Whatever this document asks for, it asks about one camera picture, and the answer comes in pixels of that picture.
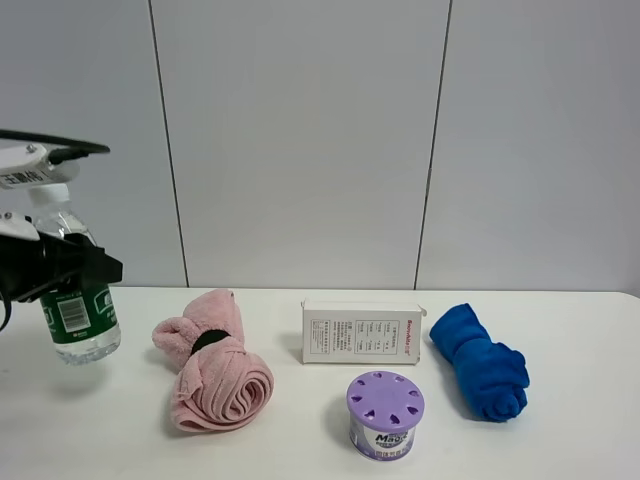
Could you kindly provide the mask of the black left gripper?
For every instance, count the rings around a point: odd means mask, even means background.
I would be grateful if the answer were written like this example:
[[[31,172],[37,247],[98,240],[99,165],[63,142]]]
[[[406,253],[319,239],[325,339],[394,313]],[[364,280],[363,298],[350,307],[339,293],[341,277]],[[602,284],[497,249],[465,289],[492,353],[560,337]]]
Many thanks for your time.
[[[1,298],[25,302],[59,285],[60,290],[85,290],[119,283],[123,264],[88,236],[63,239],[37,234],[37,239],[1,236]]]

